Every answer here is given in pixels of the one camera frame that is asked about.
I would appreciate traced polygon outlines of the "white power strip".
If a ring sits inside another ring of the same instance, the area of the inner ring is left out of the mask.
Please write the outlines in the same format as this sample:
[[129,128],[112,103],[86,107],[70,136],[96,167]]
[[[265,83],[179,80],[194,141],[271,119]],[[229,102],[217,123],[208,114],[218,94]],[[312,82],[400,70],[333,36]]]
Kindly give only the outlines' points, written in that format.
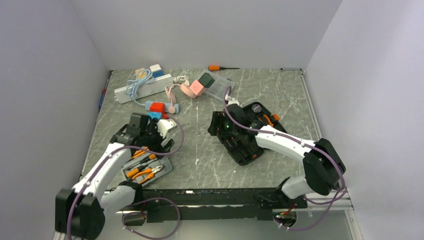
[[170,74],[150,79],[131,79],[126,81],[126,86],[114,90],[114,100],[120,104],[133,102],[165,91],[174,83]]

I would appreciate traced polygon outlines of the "white and blue cube adapter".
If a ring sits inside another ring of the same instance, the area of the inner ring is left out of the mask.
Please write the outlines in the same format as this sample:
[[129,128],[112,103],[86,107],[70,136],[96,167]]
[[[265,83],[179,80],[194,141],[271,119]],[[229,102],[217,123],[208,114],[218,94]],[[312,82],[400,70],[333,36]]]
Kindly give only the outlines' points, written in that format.
[[149,67],[149,70],[152,73],[153,78],[158,78],[164,75],[164,71],[162,70],[162,67],[159,64],[154,64]]

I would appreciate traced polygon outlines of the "clear plastic organizer box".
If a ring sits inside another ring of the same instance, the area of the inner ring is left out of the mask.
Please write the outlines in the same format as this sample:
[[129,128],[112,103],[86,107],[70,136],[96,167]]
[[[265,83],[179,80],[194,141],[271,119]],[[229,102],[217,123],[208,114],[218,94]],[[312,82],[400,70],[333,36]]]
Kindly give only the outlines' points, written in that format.
[[200,72],[200,74],[196,77],[196,80],[198,80],[203,73],[209,73],[215,79],[215,82],[212,84],[212,86],[209,88],[206,88],[204,93],[211,97],[215,97],[216,99],[221,100],[225,96],[227,88],[228,87],[234,88],[236,85],[236,83],[230,80],[229,78],[220,76],[207,69],[203,69]]

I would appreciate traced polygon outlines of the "light blue power strip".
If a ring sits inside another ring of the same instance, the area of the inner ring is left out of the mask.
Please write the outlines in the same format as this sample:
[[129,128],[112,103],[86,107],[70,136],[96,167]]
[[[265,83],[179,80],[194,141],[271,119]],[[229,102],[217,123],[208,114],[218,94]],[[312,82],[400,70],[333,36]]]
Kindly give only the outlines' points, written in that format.
[[[153,102],[159,102],[159,101],[146,101],[144,103],[144,108],[149,111],[149,107]],[[177,114],[179,113],[179,104],[178,103],[170,103],[170,102],[159,102],[165,104],[165,113],[170,114]]]

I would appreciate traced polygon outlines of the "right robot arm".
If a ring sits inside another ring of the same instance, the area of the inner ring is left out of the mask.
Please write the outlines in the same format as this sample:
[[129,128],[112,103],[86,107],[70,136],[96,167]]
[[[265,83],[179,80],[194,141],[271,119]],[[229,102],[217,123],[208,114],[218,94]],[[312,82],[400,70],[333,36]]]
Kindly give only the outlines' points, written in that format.
[[228,104],[222,111],[212,113],[208,133],[216,136],[232,159],[245,166],[271,150],[298,161],[303,174],[287,177],[275,194],[276,203],[289,207],[295,198],[308,193],[327,196],[336,189],[346,167],[332,143],[290,135],[277,114],[271,113],[260,102],[241,107]]

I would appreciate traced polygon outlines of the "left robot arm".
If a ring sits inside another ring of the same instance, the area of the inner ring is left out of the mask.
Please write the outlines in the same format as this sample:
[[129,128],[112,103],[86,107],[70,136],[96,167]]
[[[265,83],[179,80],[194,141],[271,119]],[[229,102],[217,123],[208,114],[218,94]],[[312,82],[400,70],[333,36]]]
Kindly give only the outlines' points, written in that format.
[[124,207],[139,209],[144,203],[143,187],[126,177],[112,192],[106,190],[114,177],[137,150],[157,156],[169,155],[173,142],[162,145],[171,120],[132,113],[129,122],[109,140],[105,152],[92,169],[72,188],[55,197],[54,228],[70,238],[95,240],[108,217]]

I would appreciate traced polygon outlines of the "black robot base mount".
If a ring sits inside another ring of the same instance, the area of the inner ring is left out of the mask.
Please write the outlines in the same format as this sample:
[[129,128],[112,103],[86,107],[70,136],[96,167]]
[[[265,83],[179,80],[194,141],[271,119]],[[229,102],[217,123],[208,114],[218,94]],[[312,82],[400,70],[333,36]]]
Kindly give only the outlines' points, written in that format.
[[146,204],[124,206],[130,213],[143,210],[148,223],[181,220],[256,219],[271,221],[288,210],[306,209],[303,196],[283,199],[275,188],[145,189]]

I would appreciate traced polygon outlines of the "black tool case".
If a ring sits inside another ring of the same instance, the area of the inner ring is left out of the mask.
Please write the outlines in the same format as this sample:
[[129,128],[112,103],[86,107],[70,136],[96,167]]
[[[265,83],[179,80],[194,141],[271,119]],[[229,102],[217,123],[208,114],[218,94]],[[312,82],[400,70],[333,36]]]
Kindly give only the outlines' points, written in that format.
[[[229,106],[230,115],[241,125],[259,129],[263,126],[271,127],[286,133],[277,114],[272,114],[262,103],[256,101],[246,106]],[[212,113],[208,128],[211,136],[216,136],[226,148],[232,159],[240,166],[245,166],[259,158],[264,148],[259,147],[255,136],[256,132],[245,130],[233,123],[224,110]]]

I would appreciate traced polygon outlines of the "red cube adapter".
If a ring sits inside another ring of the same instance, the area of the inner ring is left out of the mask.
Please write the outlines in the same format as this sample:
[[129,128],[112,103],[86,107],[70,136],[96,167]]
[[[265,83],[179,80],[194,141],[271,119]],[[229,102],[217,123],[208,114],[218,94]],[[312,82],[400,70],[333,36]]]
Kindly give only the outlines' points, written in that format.
[[155,112],[155,113],[165,114],[166,113],[166,105],[163,102],[153,102],[149,107],[149,111]]

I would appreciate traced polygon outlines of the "dark green cube adapter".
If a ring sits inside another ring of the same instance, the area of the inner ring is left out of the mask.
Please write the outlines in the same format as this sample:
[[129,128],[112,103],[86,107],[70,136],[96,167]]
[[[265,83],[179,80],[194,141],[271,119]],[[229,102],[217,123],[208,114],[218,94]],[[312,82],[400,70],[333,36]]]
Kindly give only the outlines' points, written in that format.
[[204,72],[201,77],[198,78],[198,81],[204,88],[208,89],[213,85],[215,79],[209,73]]

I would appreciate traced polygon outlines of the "grey tool case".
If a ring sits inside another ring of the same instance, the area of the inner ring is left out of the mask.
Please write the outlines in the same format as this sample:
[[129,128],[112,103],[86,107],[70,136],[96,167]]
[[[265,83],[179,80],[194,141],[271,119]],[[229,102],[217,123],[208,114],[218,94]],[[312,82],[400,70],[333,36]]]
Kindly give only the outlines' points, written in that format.
[[172,170],[173,166],[167,156],[157,156],[145,150],[136,150],[121,168],[121,173],[127,181],[146,186]]

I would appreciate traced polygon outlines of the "pink cube socket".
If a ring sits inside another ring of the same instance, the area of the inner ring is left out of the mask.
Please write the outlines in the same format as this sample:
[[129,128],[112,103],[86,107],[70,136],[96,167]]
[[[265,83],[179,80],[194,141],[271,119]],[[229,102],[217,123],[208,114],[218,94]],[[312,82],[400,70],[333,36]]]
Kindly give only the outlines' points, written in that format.
[[201,96],[204,92],[205,92],[205,90],[206,90],[206,87],[205,86],[203,86],[200,82],[199,82],[199,80],[195,80],[190,86],[189,86],[189,88],[188,88],[193,94],[194,94],[194,97],[196,98],[196,97],[198,97],[198,96]]

